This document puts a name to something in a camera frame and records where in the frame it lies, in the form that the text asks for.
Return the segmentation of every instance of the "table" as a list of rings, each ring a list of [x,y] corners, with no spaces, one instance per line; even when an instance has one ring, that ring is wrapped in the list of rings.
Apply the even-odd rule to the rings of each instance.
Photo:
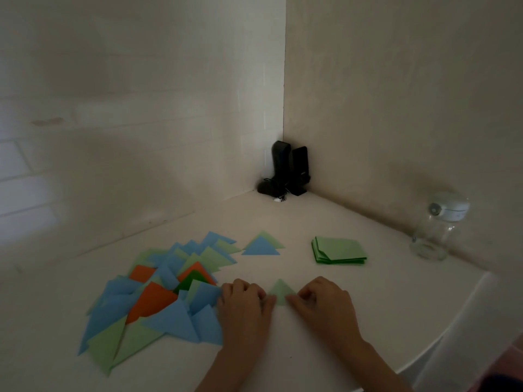
[[[455,258],[430,262],[411,255],[409,237],[307,193],[277,203],[249,192],[75,259],[7,281],[0,288],[0,380],[7,391],[191,391],[219,347],[164,336],[117,366],[109,378],[88,354],[76,356],[85,311],[105,283],[124,274],[149,247],[201,240],[207,231],[240,247],[260,230],[286,245],[281,256],[233,256],[238,264],[215,274],[219,283],[240,277],[269,290],[278,278],[296,291],[323,275],[350,292],[365,339],[400,371],[448,328],[483,271]],[[314,236],[358,239],[368,263],[319,265]],[[336,359],[288,306],[276,307],[265,354],[245,385],[248,391],[355,390]]]

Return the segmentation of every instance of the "green paper stack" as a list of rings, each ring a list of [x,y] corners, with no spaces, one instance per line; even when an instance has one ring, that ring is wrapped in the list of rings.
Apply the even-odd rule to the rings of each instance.
[[[361,244],[353,239],[315,237],[312,251],[322,264],[364,264],[367,259]]]

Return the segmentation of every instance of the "white object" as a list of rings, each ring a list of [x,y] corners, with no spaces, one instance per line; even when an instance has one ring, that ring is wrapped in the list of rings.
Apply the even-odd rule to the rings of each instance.
[[[3,283],[0,290],[0,379],[4,390],[26,392],[193,391],[220,347],[168,336],[117,366],[107,378],[88,354],[76,356],[85,311],[106,282],[125,274],[149,247],[200,240],[213,230],[242,247],[261,230],[286,249],[280,256],[233,255],[238,264],[215,273],[219,283],[241,277],[270,289],[282,278],[294,290],[323,275],[352,296],[363,337],[396,371],[422,356],[461,310],[483,275],[469,263],[418,261],[409,237],[337,204],[305,193],[285,206],[250,192],[40,272]],[[314,261],[314,236],[353,238],[367,251],[362,267]],[[245,391],[351,391],[357,384],[312,337],[288,306],[276,307],[261,362]]]
[[[468,199],[459,194],[435,194],[412,236],[412,252],[431,260],[447,257],[451,235],[455,233],[457,222],[466,216],[469,207]]]

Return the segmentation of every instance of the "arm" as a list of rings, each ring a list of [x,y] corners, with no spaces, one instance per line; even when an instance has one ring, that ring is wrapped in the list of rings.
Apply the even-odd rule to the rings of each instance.
[[[218,318],[223,348],[195,392],[236,392],[265,348],[275,296],[256,284],[236,279],[222,285]]]
[[[346,290],[318,277],[297,295],[287,296],[287,300],[365,392],[412,392],[376,350],[363,340]]]

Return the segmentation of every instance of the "clear bottle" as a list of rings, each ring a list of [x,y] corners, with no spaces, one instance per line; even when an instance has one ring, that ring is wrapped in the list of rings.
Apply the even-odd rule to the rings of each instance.
[[[459,194],[435,194],[428,205],[426,216],[412,236],[411,251],[429,260],[443,260],[447,257],[457,223],[466,216],[469,207],[468,199]]]

